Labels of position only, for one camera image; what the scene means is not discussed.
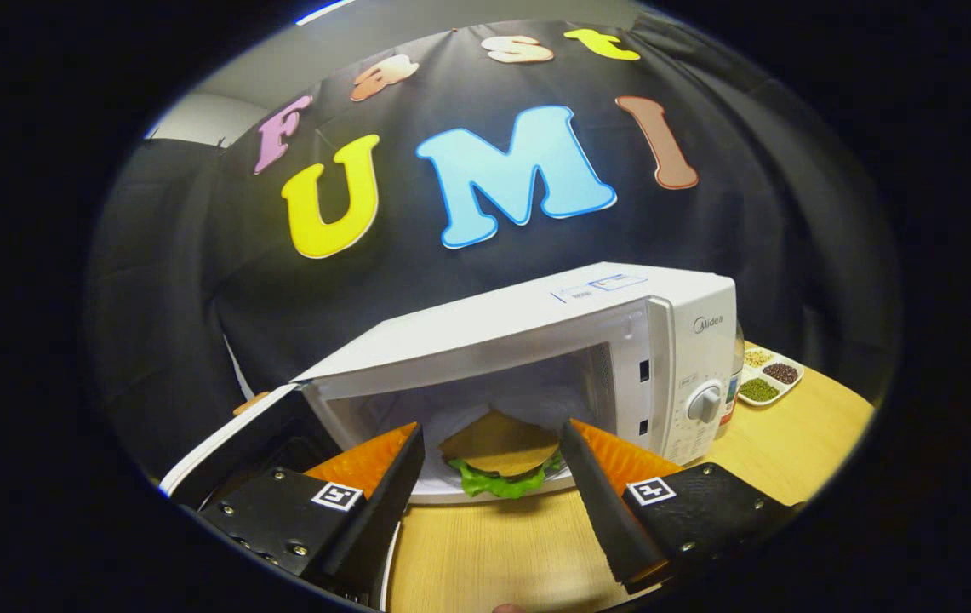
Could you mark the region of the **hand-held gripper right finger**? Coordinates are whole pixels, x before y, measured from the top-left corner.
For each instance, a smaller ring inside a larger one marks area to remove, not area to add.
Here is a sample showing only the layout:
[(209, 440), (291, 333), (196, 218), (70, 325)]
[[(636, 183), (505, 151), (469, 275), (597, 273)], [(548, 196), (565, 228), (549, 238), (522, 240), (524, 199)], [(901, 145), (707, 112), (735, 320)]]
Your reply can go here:
[(801, 511), (718, 463), (683, 468), (577, 419), (563, 424), (560, 450), (627, 593), (676, 588), (722, 570)]

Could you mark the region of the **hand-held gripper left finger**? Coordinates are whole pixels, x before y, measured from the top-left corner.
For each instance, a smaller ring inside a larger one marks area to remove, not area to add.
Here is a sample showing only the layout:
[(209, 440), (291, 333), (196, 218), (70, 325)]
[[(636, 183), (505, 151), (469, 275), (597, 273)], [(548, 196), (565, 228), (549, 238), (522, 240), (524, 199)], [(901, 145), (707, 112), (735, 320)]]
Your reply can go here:
[(411, 421), (306, 471), (271, 466), (198, 516), (282, 573), (369, 596), (426, 458)]

